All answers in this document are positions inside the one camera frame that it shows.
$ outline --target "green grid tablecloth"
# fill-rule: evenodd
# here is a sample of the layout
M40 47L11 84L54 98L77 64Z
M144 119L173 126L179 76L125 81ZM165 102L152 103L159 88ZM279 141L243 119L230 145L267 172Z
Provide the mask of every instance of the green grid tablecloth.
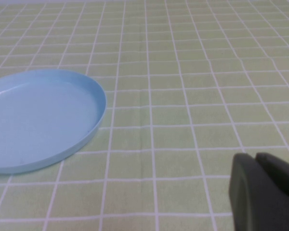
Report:
M0 176L0 231L231 231L236 152L289 162L289 2L0 6L0 77L61 68L106 115L67 160Z

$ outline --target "checkered pattern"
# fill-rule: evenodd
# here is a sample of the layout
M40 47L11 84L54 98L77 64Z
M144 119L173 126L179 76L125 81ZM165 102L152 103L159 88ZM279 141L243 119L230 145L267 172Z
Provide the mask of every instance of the checkered pattern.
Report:
M108 108L78 153L0 176L0 231L233 229L236 152L289 162L289 2L0 6L0 77L61 68Z

